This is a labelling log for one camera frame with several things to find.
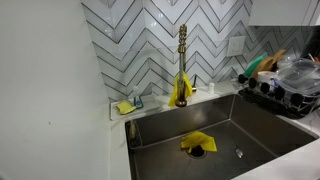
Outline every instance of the white cabinet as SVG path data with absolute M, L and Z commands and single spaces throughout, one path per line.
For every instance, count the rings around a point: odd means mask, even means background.
M 319 15 L 319 0 L 253 0 L 249 25 L 313 26 Z

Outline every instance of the soap dispenser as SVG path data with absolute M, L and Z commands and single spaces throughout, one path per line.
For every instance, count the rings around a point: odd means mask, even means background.
M 143 108 L 143 103 L 141 101 L 140 92 L 138 86 L 133 86 L 133 104 L 137 109 Z

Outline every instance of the white wall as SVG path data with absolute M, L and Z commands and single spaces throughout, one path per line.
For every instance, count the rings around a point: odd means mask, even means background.
M 78 0 L 0 0 L 0 178 L 108 179 L 107 94 Z

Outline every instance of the drain strainer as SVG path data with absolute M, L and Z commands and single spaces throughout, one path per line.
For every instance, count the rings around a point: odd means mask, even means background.
M 188 153 L 188 149 L 186 149 L 186 153 L 193 159 L 202 159 L 207 156 L 207 151 L 203 150 L 201 146 L 192 148 L 191 153 Z

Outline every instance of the chevron tile backsplash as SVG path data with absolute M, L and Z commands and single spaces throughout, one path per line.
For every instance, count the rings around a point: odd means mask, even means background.
M 308 27 L 250 27 L 252 0 L 82 0 L 83 10 L 111 101 L 167 94 L 178 73 L 178 29 L 188 27 L 188 77 L 197 86 L 244 72 L 265 51 L 300 55 Z M 246 36 L 243 55 L 226 57 L 228 40 Z

